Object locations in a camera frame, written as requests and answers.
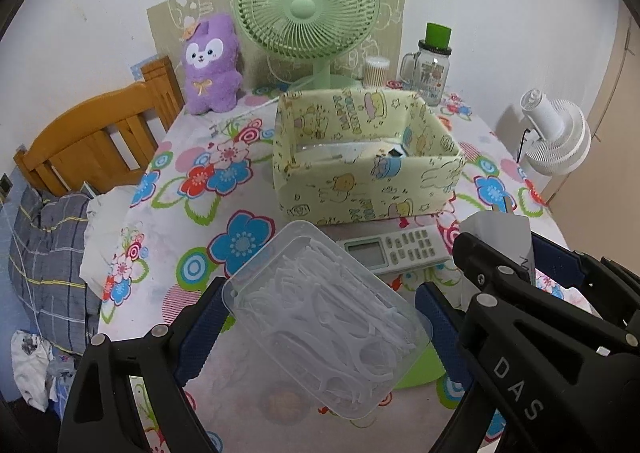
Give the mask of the white 45W charger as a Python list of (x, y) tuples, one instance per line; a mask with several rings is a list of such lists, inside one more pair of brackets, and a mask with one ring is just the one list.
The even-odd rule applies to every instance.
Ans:
[(532, 285), (536, 280), (532, 231), (526, 216), (485, 210), (460, 222), (460, 231), (469, 232), (485, 244), (508, 257), (528, 274)]

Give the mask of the green oval lid box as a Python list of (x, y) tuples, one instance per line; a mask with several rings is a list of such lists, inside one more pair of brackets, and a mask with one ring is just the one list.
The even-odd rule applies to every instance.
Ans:
[(437, 381), (446, 373), (435, 347), (430, 343), (413, 367), (401, 378), (395, 389), (420, 387)]

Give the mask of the white remote control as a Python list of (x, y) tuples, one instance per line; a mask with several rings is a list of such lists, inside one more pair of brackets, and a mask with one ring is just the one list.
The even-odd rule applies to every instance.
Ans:
[(405, 273), (450, 259), (446, 244), (434, 226), (343, 239), (337, 244), (375, 274)]

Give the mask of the clear floss pick box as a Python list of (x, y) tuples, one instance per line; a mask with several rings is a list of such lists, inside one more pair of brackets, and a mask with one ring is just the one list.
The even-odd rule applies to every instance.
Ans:
[(221, 299), (283, 371), (333, 413), (374, 410), (430, 343), (425, 317), (320, 229), (239, 213), (209, 254)]

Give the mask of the grey plaid blanket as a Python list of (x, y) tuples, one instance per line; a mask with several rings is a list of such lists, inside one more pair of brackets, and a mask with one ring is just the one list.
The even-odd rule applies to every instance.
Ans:
[(79, 272), (89, 196), (57, 198), (27, 187), (17, 206), (9, 276), (32, 328), (53, 347), (82, 355), (96, 334), (101, 300)]

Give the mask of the yellow patterned storage box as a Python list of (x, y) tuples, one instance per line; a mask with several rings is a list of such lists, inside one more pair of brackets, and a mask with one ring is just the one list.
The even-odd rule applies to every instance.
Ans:
[(333, 226), (437, 214), (465, 163), (413, 91), (294, 91), (278, 103), (272, 174), (291, 220)]

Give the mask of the glass mug jar green lid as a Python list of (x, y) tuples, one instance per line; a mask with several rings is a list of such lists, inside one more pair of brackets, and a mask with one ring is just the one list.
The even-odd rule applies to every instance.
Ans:
[(399, 79), (405, 88), (416, 91), (428, 106), (438, 106), (449, 72), (451, 28), (428, 22), (418, 50), (401, 60)]

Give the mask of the cotton swab container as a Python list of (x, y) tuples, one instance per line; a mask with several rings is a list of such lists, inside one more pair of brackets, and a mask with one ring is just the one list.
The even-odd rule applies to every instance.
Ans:
[(381, 88), (386, 85), (390, 72), (390, 59), (382, 56), (367, 56), (362, 65), (362, 86)]

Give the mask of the floral tablecloth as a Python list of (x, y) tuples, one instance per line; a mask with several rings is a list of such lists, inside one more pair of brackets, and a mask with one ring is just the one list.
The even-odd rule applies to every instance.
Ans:
[[(215, 277), (228, 277), (209, 254), (239, 213), (288, 223), (273, 187), (277, 108), (262, 92), (233, 112), (183, 114), (157, 148), (119, 226), (107, 273), (100, 329), (111, 339), (139, 337), (175, 320)], [(552, 241), (562, 233), (508, 150), (457, 95), (435, 111), (468, 162), (437, 214), (327, 226), (333, 239), (434, 226), (446, 242), (460, 222), (492, 206), (512, 207)], [(399, 389), (367, 417), (348, 421), (312, 399), (227, 322), (186, 397), (223, 452), (425, 452), (462, 397), (445, 373)]]

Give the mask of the wooden chair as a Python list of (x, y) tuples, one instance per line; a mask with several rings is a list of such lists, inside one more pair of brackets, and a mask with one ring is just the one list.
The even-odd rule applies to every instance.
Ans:
[(15, 152), (15, 165), (32, 187), (62, 196), (83, 184), (105, 193), (140, 181), (158, 148), (149, 118), (169, 129), (184, 104), (167, 56), (141, 72), (140, 82), (77, 104)]

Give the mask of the green desk fan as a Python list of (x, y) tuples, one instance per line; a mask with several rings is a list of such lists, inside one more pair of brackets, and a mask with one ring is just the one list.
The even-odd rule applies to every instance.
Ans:
[(337, 89), (357, 80), (334, 74), (331, 64), (371, 34), (380, 0), (234, 0), (233, 11), (245, 36), (267, 54), (312, 66), (297, 87)]

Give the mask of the purple plush toy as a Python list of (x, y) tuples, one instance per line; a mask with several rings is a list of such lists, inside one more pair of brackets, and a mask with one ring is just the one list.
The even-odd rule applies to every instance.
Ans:
[(240, 40), (228, 13), (214, 13), (191, 28), (181, 51), (186, 110), (226, 113), (238, 103)]

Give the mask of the white wall fan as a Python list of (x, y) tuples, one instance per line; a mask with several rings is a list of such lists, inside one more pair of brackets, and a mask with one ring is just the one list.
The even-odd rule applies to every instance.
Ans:
[(580, 107), (570, 101), (549, 99), (538, 88), (522, 95), (521, 112), (530, 124), (518, 147), (531, 169), (546, 177), (573, 173), (588, 156), (591, 130)]

